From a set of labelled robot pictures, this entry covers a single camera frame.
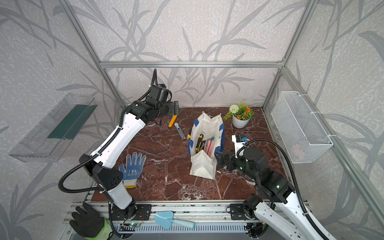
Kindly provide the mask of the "teal art knife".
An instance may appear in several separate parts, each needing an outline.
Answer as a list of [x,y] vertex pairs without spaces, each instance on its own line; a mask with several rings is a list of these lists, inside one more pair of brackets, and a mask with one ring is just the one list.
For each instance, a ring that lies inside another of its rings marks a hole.
[[208,151],[208,156],[211,157],[212,155],[212,152],[213,152],[213,149],[214,149],[214,145],[215,145],[215,138],[212,137],[211,138],[211,143],[210,143],[210,148],[209,148],[209,151]]

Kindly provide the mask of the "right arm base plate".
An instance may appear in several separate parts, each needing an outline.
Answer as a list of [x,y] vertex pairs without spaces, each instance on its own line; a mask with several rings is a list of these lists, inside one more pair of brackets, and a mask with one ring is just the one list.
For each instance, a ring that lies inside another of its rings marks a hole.
[[226,212],[230,214],[231,220],[248,220],[243,204],[230,204],[226,207]]

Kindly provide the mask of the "grey art knife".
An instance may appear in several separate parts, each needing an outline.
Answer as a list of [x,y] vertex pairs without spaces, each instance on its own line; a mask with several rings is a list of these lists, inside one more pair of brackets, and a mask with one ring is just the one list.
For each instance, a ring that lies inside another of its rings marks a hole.
[[174,123],[174,125],[175,125],[175,128],[176,128],[177,132],[179,133],[180,137],[181,137],[183,140],[185,140],[186,137],[185,137],[185,135],[184,135],[184,133],[183,133],[183,131],[182,131],[180,125],[179,125],[178,123]]

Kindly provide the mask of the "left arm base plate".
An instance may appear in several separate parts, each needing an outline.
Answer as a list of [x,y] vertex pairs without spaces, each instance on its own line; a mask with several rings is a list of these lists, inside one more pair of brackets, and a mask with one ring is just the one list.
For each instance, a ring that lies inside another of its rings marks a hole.
[[111,209],[111,217],[113,221],[148,221],[150,219],[151,210],[152,205],[150,204],[137,204],[135,206],[131,204],[125,210],[121,210],[113,205]]

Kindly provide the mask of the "white Doraemon tote pouch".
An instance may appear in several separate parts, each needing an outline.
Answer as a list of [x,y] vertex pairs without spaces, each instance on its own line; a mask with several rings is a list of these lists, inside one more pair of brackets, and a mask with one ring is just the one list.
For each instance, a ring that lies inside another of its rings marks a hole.
[[210,117],[205,112],[194,120],[188,153],[191,155],[190,175],[209,180],[216,178],[216,152],[222,152],[225,126],[221,115]]

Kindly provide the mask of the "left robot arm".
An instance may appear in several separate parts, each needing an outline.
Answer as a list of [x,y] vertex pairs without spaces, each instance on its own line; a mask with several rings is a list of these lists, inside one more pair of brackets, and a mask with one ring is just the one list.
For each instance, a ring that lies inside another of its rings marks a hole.
[[172,93],[166,85],[159,84],[157,71],[153,72],[149,90],[138,100],[124,108],[114,131],[91,155],[83,157],[83,162],[65,173],[58,183],[64,193],[82,193],[87,189],[71,190],[64,186],[65,180],[80,168],[99,184],[94,191],[103,191],[109,201],[120,210],[127,210],[133,198],[123,185],[123,174],[115,169],[116,162],[135,135],[149,122],[163,116],[177,116],[179,103],[172,101]]

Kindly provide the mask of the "black yellow art knife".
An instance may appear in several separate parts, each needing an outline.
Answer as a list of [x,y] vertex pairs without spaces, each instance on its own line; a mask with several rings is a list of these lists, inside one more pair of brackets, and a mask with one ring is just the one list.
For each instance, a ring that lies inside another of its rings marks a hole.
[[196,145],[196,154],[201,150],[203,140],[204,140],[204,135],[200,134],[198,141],[197,141],[197,145]]

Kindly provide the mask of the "orange art knife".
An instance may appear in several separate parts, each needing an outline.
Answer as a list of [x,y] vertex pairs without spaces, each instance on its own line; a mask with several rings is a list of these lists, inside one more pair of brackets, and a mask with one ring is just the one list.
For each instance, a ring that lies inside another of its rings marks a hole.
[[170,123],[168,125],[169,128],[171,128],[173,126],[173,124],[176,121],[177,117],[178,117],[177,115],[173,115],[172,116],[172,119],[171,119],[171,121],[170,121]]

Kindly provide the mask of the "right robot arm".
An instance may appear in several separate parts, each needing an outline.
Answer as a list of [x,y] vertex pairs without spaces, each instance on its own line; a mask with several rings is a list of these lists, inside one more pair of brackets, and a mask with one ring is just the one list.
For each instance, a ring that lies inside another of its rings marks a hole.
[[238,170],[255,184],[257,192],[243,202],[243,212],[247,219],[257,220],[256,227],[248,227],[251,237],[259,237],[265,231],[261,226],[275,230],[286,240],[333,240],[319,220],[306,207],[291,163],[288,167],[292,179],[270,169],[268,158],[256,147],[252,140],[243,135],[234,135],[234,150],[230,154],[215,152],[218,166],[227,170]]

